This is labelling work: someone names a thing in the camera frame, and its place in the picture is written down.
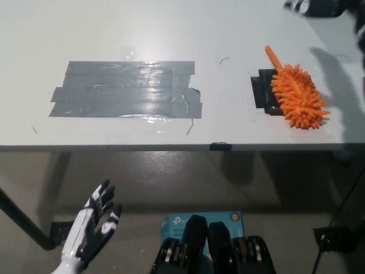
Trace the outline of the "robot right hand white black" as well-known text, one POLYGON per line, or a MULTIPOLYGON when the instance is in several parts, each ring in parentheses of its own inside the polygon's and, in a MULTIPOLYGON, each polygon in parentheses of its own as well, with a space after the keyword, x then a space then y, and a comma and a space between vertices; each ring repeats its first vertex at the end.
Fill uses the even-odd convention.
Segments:
POLYGON ((342 0, 297 0, 284 1, 283 7, 308 18, 336 18, 349 7, 342 0))

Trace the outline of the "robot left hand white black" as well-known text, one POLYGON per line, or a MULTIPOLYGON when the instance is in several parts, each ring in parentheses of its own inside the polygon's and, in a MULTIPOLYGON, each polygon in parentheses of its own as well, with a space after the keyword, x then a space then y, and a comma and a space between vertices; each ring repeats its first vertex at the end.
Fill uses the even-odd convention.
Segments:
POLYGON ((98 185, 77 214, 64 243, 61 262, 76 263, 82 272, 113 236, 122 213, 122 205, 114 205, 115 186, 106 180, 98 185))

